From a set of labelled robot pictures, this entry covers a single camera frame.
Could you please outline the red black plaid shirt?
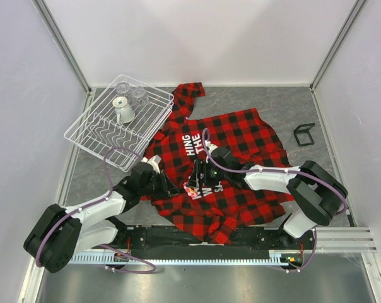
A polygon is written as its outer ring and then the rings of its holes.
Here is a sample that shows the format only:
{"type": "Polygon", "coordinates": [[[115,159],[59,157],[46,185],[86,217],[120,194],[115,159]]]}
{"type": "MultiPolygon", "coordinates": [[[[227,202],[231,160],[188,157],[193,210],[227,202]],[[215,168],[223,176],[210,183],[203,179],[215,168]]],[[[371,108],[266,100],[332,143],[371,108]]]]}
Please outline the red black plaid shirt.
{"type": "Polygon", "coordinates": [[[159,215],[200,241],[217,244],[230,244],[240,227],[283,216],[282,204],[292,199],[289,194],[241,190],[228,181],[187,191],[194,161],[206,158],[201,141],[205,128],[215,145],[227,147],[242,164],[287,167],[289,161],[278,135],[257,109],[190,119],[197,99],[205,95],[202,83],[179,84],[172,94],[172,113],[144,151],[147,158],[160,156],[160,168],[180,190],[172,198],[148,198],[159,215]]]}

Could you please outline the pink flower pom-pom brooch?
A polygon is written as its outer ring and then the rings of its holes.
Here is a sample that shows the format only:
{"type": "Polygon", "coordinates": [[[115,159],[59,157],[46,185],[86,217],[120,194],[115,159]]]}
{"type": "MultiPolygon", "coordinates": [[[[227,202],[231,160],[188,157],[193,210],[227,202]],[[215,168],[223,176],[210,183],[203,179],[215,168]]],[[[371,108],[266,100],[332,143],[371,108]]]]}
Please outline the pink flower pom-pom brooch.
{"type": "Polygon", "coordinates": [[[195,192],[195,188],[194,187],[189,187],[187,185],[187,183],[184,183],[184,189],[186,191],[186,193],[189,195],[189,196],[194,196],[196,194],[195,192]]]}

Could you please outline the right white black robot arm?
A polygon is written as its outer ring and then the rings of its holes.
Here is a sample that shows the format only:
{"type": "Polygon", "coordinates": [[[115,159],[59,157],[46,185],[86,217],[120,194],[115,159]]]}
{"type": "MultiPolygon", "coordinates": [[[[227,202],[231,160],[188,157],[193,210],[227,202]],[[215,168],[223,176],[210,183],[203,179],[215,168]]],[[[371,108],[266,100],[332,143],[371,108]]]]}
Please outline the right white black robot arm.
{"type": "Polygon", "coordinates": [[[265,167],[242,164],[224,147],[213,148],[205,160],[196,160],[185,188],[190,193],[228,181],[233,187],[251,191],[270,190],[290,194],[299,210],[290,215],[278,232],[279,244],[292,248],[300,237],[332,219],[348,206],[346,188],[319,164],[307,160],[296,167],[265,167]]]}

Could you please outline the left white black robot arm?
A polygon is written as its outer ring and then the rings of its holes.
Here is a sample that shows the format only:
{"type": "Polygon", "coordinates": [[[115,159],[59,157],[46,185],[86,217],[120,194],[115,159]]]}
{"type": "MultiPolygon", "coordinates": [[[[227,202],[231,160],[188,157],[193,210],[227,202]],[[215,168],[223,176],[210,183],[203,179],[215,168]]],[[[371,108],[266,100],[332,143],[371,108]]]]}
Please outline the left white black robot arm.
{"type": "Polygon", "coordinates": [[[23,248],[38,267],[56,273],[87,249],[104,244],[124,246],[127,225],[117,217],[137,206],[143,196],[168,199],[179,194],[180,189],[164,170],[157,172],[149,163],[138,163],[129,176],[95,199],[67,208],[48,206],[23,248]]]}

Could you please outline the white ceramic mug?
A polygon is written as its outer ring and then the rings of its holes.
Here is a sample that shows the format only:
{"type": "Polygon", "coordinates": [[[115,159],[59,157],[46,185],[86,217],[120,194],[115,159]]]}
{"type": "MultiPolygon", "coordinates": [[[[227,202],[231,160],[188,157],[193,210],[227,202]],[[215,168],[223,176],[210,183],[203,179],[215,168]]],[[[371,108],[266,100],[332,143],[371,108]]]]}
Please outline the white ceramic mug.
{"type": "Polygon", "coordinates": [[[115,110],[117,124],[130,123],[135,118],[135,113],[126,97],[115,97],[112,106],[115,110]]]}

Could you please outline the clear drinking glass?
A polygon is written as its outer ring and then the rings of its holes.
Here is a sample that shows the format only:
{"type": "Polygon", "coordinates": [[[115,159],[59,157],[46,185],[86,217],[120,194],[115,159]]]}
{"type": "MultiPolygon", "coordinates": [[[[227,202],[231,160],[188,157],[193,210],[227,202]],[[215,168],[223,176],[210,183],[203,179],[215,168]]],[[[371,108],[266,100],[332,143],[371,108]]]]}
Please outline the clear drinking glass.
{"type": "Polygon", "coordinates": [[[127,96],[130,92],[131,86],[128,82],[122,81],[115,86],[115,93],[119,97],[127,96]]]}
{"type": "Polygon", "coordinates": [[[149,97],[143,87],[136,87],[131,90],[132,104],[135,107],[142,107],[149,102],[149,97]]]}

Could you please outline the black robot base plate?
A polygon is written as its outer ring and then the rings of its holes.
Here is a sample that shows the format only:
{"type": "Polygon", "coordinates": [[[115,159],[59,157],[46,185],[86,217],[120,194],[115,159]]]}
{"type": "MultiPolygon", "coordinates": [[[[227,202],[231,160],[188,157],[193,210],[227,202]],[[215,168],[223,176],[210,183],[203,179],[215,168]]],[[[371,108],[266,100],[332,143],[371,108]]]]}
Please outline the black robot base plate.
{"type": "Polygon", "coordinates": [[[156,258],[206,258],[269,256],[269,251],[308,252],[314,248],[313,232],[294,239],[277,229],[244,227],[235,232],[229,244],[199,240],[174,226],[136,227],[118,231],[109,244],[114,249],[129,251],[133,256],[156,258]]]}

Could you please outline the small black frame stand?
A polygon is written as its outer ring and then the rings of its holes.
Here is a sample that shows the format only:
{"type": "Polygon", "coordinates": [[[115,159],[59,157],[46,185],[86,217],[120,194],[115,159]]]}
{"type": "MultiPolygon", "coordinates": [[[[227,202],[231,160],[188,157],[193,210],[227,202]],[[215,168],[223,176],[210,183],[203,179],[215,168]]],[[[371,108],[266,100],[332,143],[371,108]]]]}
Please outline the small black frame stand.
{"type": "Polygon", "coordinates": [[[310,132],[314,126],[314,122],[300,124],[293,130],[293,136],[299,147],[312,146],[315,144],[315,141],[310,132]]]}

